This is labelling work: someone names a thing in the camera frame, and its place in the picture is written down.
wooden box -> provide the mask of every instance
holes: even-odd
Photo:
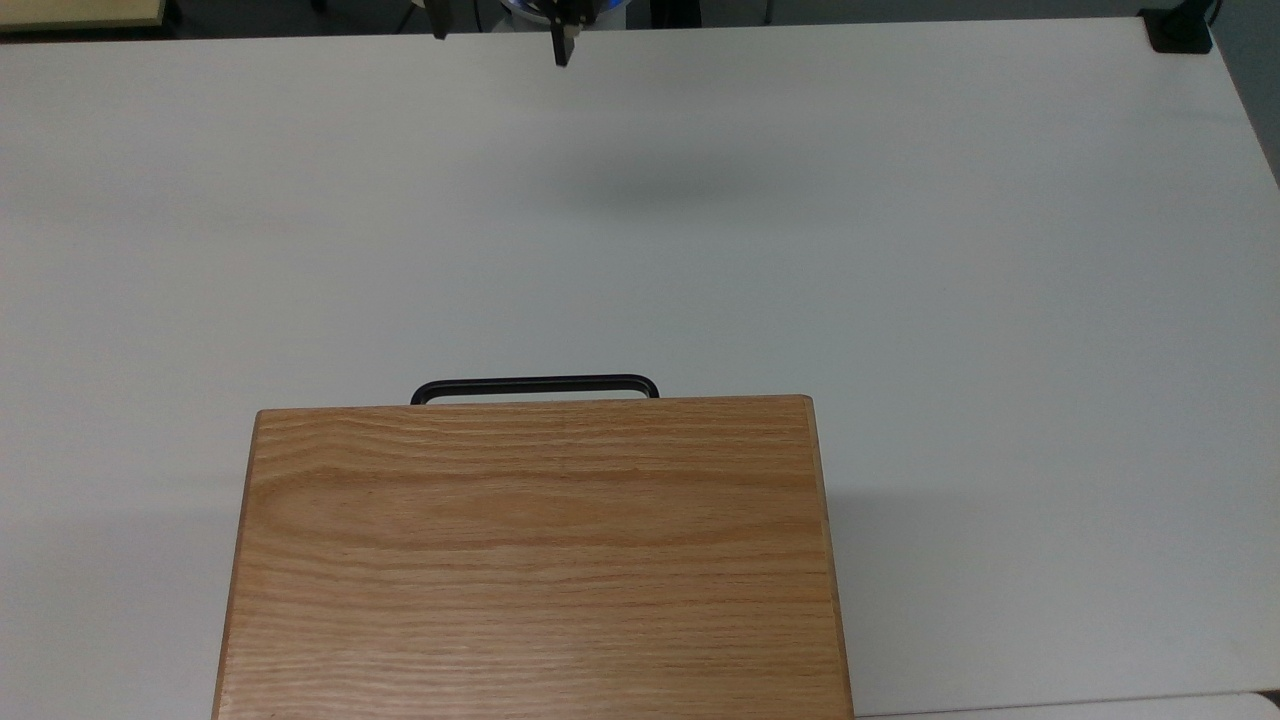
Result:
[[[852,717],[809,398],[262,411],[214,717]]]

black object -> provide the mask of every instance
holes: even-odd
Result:
[[[470,380],[435,380],[413,392],[410,405],[426,405],[436,397],[451,395],[511,395],[526,392],[600,392],[634,389],[646,397],[658,397],[658,386],[644,375],[545,375],[540,378],[477,378]]]
[[[765,8],[769,22],[771,8],[772,3]],[[700,0],[649,0],[649,24],[654,29],[703,27],[703,5]]]
[[[1212,4],[1213,0],[1184,0],[1172,10],[1138,10],[1138,17],[1147,24],[1151,49],[1179,55],[1207,54],[1213,49],[1213,37],[1208,33],[1204,13]]]
[[[595,24],[595,0],[530,0],[530,4],[552,24],[556,64],[562,68],[568,65],[573,38],[584,27]]]
[[[426,0],[426,19],[431,20],[431,35],[444,40],[453,31],[453,8],[449,0]]]
[[[404,15],[401,17],[401,24],[396,26],[396,35],[404,32],[404,26],[407,26],[408,19],[413,17],[413,8],[417,8],[417,5],[410,3],[408,8],[404,9]]]
[[[182,6],[174,0],[168,0],[164,4],[164,10],[160,14],[160,22],[169,26],[180,26],[183,20]]]

white table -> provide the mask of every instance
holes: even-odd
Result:
[[[253,413],[815,398],[860,715],[1280,685],[1280,193],[1137,19],[0,47],[0,716],[202,717]]]
[[[1257,694],[1225,694],[927,712],[911,720],[1280,720],[1280,710]]]

metal handle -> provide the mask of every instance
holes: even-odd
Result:
[[[658,386],[644,375],[547,375],[541,378],[476,378],[470,380],[435,380],[413,392],[410,405],[426,405],[449,395],[507,395],[522,392],[600,392],[634,389],[646,397],[658,397]]]

oak wood surface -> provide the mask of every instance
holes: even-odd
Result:
[[[214,717],[847,719],[810,401],[259,415]]]

